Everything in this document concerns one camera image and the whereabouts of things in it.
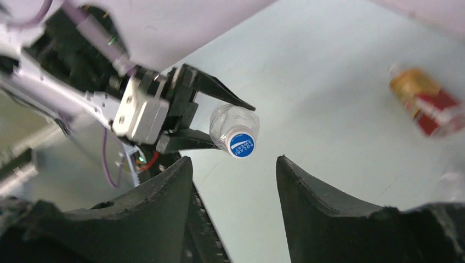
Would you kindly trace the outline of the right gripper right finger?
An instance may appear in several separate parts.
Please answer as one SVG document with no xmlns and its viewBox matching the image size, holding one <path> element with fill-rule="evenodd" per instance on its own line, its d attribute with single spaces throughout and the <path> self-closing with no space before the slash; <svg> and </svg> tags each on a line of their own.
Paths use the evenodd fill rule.
<svg viewBox="0 0 465 263">
<path fill-rule="evenodd" d="M 286 156 L 276 180 L 292 262 L 464 262 L 464 204 L 407 210 L 355 198 Z"/>
</svg>

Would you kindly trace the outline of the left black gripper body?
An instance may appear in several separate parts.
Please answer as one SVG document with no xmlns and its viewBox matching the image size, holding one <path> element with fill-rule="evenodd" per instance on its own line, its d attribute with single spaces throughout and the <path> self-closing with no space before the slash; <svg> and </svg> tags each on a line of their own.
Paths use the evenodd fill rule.
<svg viewBox="0 0 465 263">
<path fill-rule="evenodd" d="M 156 71 L 143 74 L 143 134 L 185 135 L 198 104 L 200 71 L 194 67 L 174 67 L 165 75 Z"/>
</svg>

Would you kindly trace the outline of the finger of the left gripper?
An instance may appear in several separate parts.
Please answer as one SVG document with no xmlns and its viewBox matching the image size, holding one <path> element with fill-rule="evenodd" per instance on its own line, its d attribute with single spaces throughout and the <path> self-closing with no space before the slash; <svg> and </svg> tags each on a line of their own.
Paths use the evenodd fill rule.
<svg viewBox="0 0 465 263">
<path fill-rule="evenodd" d="M 158 153 L 210 149 L 219 149 L 212 141 L 210 135 L 192 129 L 183 129 L 175 133 L 162 134 L 156 144 L 156 151 Z"/>
<path fill-rule="evenodd" d="M 181 69 L 183 70 L 182 84 L 188 88 L 235 106 L 251 111 L 256 110 L 254 106 L 240 99 L 216 77 L 188 64 L 182 64 Z"/>
</svg>

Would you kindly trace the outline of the clear crushed plastic bottle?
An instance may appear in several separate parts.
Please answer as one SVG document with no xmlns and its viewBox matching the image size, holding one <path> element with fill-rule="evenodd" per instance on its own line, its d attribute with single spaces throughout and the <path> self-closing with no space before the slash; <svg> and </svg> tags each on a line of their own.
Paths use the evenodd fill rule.
<svg viewBox="0 0 465 263">
<path fill-rule="evenodd" d="M 259 128 L 259 118 L 253 111 L 228 104 L 213 111 L 210 117 L 209 134 L 214 144 L 227 152 L 230 149 L 229 140 L 235 133 L 247 133 L 253 141 L 256 141 Z"/>
</svg>

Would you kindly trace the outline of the blue white bottle cap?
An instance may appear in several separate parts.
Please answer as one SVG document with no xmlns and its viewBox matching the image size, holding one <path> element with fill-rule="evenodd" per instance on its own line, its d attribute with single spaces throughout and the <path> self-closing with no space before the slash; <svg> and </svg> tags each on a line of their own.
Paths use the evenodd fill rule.
<svg viewBox="0 0 465 263">
<path fill-rule="evenodd" d="M 226 150 L 235 158 L 247 158 L 256 148 L 252 130 L 243 125 L 233 126 L 226 134 Z"/>
</svg>

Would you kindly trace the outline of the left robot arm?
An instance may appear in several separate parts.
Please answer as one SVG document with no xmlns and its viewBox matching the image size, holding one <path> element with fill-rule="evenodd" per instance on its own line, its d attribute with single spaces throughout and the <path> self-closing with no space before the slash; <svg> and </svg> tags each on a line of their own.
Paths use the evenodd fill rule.
<svg viewBox="0 0 465 263">
<path fill-rule="evenodd" d="M 254 111 L 219 79 L 191 65 L 162 74 L 130 63 L 111 16 L 93 5 L 64 5 L 20 52 L 75 93 L 115 99 L 115 110 L 107 102 L 83 102 L 118 138 L 143 150 L 165 154 L 215 148 L 209 135 L 190 128 L 198 93 Z"/>
</svg>

